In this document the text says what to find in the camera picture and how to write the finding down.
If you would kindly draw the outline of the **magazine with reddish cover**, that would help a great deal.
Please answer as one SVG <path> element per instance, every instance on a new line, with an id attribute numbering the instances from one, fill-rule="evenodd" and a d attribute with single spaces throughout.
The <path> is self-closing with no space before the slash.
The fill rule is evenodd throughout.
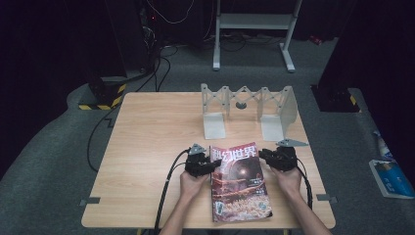
<path id="1" fill-rule="evenodd" d="M 212 220 L 239 222 L 273 215 L 255 142 L 228 149 L 210 147 Z"/>

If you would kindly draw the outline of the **white and blue bottle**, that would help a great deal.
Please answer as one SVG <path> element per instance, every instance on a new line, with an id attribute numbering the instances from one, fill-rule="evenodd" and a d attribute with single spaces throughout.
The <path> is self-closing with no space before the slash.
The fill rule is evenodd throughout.
<path id="1" fill-rule="evenodd" d="M 393 161 L 394 157 L 392 155 L 391 150 L 389 149 L 387 143 L 385 142 L 384 138 L 382 137 L 381 133 L 378 130 L 375 130 L 373 134 L 377 137 L 378 148 L 380 155 L 386 161 Z"/>

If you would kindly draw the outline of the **black base with yellow stripes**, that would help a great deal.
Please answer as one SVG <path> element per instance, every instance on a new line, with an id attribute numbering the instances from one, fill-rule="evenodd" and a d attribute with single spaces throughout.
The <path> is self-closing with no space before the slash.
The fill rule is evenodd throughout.
<path id="1" fill-rule="evenodd" d="M 125 83 L 106 83 L 99 78 L 87 84 L 78 107 L 83 111 L 114 109 L 120 103 L 125 88 Z"/>
<path id="2" fill-rule="evenodd" d="M 321 112 L 359 113 L 355 97 L 346 88 L 312 85 L 311 91 Z"/>

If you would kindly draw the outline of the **white metal stand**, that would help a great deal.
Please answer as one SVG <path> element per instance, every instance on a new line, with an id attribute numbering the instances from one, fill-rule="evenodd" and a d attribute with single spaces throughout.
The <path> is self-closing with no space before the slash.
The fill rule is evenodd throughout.
<path id="1" fill-rule="evenodd" d="M 220 30 L 222 29 L 267 29 L 285 30 L 285 41 L 279 44 L 288 72 L 295 72 L 289 46 L 300 13 L 302 0 L 296 0 L 296 5 L 291 14 L 234 14 L 221 12 L 221 0 L 216 0 L 215 36 L 212 57 L 212 69 L 220 70 Z"/>

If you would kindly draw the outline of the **white expandable metal book rack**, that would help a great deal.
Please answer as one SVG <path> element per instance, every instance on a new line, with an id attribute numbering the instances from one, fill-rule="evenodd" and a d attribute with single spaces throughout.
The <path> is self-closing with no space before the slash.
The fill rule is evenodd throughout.
<path id="1" fill-rule="evenodd" d="M 211 91 L 202 83 L 201 92 L 206 139 L 225 138 L 225 122 L 238 111 L 251 108 L 254 108 L 254 120 L 260 125 L 264 141 L 285 140 L 289 126 L 297 121 L 298 104 L 292 86 L 286 86 L 278 92 L 272 92 L 267 87 L 251 91 L 248 86 L 237 91 L 232 91 L 228 86 Z"/>

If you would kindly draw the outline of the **person's right hand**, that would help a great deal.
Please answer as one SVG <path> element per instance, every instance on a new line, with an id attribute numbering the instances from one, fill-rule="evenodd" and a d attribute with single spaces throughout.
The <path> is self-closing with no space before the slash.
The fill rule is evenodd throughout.
<path id="1" fill-rule="evenodd" d="M 271 168 L 277 178 L 277 183 L 287 197 L 294 197 L 300 194 L 301 175 L 296 168 L 288 171 Z"/>

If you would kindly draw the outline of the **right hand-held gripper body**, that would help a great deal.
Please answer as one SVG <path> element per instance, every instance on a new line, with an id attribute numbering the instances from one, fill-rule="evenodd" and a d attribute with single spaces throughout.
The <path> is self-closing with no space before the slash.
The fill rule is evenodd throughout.
<path id="1" fill-rule="evenodd" d="M 307 143 L 293 139 L 283 139 L 276 143 L 277 149 L 271 152 L 268 164 L 282 171 L 288 171 L 298 166 L 296 147 L 305 147 Z"/>

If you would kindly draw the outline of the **blue and white box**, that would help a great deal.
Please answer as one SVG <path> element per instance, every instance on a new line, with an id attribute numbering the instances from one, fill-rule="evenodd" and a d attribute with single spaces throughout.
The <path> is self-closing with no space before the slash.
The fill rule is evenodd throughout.
<path id="1" fill-rule="evenodd" d="M 384 197 L 415 199 L 415 190 L 396 162 L 372 160 L 369 166 Z"/>

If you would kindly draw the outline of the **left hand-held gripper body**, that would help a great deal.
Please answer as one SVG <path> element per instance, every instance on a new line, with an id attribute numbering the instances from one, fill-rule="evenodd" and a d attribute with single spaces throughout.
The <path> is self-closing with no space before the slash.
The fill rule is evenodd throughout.
<path id="1" fill-rule="evenodd" d="M 212 166 L 209 157 L 205 154 L 206 149 L 199 144 L 194 144 L 189 152 L 185 162 L 185 170 L 192 176 L 199 177 L 205 175 L 205 168 Z"/>

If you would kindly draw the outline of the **person's left hand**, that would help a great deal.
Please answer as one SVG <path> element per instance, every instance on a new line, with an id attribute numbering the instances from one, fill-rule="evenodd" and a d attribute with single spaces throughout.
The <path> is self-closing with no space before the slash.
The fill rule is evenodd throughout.
<path id="1" fill-rule="evenodd" d="M 208 174 L 195 177 L 189 172 L 183 171 L 180 175 L 180 199 L 186 202 L 192 201 L 201 191 L 208 180 Z"/>

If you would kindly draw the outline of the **gray tape strip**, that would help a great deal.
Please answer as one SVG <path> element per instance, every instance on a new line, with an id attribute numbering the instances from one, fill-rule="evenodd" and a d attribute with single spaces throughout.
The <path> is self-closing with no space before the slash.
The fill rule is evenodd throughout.
<path id="1" fill-rule="evenodd" d="M 318 201 L 327 201 L 329 203 L 336 203 L 338 201 L 337 197 L 329 194 L 316 194 L 316 198 Z"/>
<path id="2" fill-rule="evenodd" d="M 100 197 L 89 197 L 89 198 L 81 199 L 78 205 L 80 207 L 86 207 L 89 204 L 99 204 L 100 200 L 101 200 Z"/>

